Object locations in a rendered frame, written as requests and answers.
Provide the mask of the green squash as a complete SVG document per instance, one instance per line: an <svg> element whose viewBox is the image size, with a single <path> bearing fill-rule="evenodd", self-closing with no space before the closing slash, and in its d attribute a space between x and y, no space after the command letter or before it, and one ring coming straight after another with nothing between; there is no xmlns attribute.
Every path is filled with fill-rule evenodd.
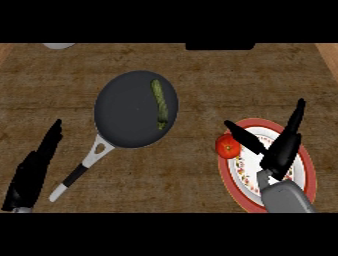
<svg viewBox="0 0 338 256"><path fill-rule="evenodd" d="M163 84L158 79L151 81L152 94L158 104L158 129L164 130L169 125L169 105L166 102L166 95Z"/></svg>

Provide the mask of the red rimmed floral plate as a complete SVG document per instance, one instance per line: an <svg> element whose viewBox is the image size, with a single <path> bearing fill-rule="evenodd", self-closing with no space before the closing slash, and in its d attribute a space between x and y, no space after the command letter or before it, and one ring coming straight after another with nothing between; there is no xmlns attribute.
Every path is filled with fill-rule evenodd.
<svg viewBox="0 0 338 256"><path fill-rule="evenodd" d="M237 122L260 139L269 148L284 131L284 127L262 118L248 118ZM229 194L247 212L265 212L266 208L257 188L257 172L262 170L262 155L242 148L241 155L234 159L219 158L220 176ZM310 202L316 199L318 179L312 157L304 146L300 146L297 158L288 171L288 177L299 184Z"/></svg>

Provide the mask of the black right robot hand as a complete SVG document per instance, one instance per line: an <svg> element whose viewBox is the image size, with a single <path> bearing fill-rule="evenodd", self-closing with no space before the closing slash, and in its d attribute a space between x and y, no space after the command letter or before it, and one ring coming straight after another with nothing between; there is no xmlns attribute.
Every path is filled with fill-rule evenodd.
<svg viewBox="0 0 338 256"><path fill-rule="evenodd" d="M260 162L262 169L272 171L272 175L278 181L284 179L299 154L302 146L302 133L299 132L299 128L303 121L304 109L306 100L300 99L287 127L269 148L265 147L257 136L237 123L229 120L225 121L225 125L231 130L235 140L256 154L265 155Z"/></svg>

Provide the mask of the black appliance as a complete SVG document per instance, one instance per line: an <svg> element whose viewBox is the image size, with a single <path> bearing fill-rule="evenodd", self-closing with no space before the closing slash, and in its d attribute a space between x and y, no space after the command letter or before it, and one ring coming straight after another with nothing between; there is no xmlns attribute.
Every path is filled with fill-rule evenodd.
<svg viewBox="0 0 338 256"><path fill-rule="evenodd" d="M206 43L186 43L188 50L203 50L203 51L216 51L216 50L251 50L256 46L256 43L226 43L226 44L206 44Z"/></svg>

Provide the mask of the dark grey frying pan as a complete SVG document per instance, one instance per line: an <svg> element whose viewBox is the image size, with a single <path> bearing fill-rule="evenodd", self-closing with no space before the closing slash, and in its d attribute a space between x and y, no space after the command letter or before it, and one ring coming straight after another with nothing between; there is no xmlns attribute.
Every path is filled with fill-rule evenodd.
<svg viewBox="0 0 338 256"><path fill-rule="evenodd" d="M152 81L158 80L169 107L169 123L158 128L158 102ZM118 75L104 87L95 103L98 130L92 150L71 172L49 200L55 202L87 169L115 149L136 149L158 142L175 126L179 114L179 96L167 78L152 71L138 70Z"/></svg>

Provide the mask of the red tomato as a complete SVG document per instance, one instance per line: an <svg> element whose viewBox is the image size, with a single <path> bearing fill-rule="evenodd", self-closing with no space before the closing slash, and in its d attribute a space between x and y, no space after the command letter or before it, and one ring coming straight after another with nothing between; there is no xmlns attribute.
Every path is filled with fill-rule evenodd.
<svg viewBox="0 0 338 256"><path fill-rule="evenodd" d="M232 159L241 154L241 144L232 134L223 134L216 140L216 150L219 156Z"/></svg>

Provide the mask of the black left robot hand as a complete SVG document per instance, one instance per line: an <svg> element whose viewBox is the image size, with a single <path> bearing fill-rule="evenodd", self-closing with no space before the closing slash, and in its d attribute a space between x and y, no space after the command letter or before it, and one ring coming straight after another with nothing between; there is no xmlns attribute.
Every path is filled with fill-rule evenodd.
<svg viewBox="0 0 338 256"><path fill-rule="evenodd" d="M30 152L18 165L2 207L3 211L12 212L18 207L34 208L45 185L48 168L62 138L62 120L58 119L46 133L39 149Z"/></svg>

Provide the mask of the white bowl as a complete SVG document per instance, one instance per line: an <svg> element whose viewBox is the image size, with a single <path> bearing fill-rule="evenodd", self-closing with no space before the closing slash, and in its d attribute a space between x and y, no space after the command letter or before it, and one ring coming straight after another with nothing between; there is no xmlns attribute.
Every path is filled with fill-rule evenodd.
<svg viewBox="0 0 338 256"><path fill-rule="evenodd" d="M43 45L53 50L62 50L76 45L76 43L43 43Z"/></svg>

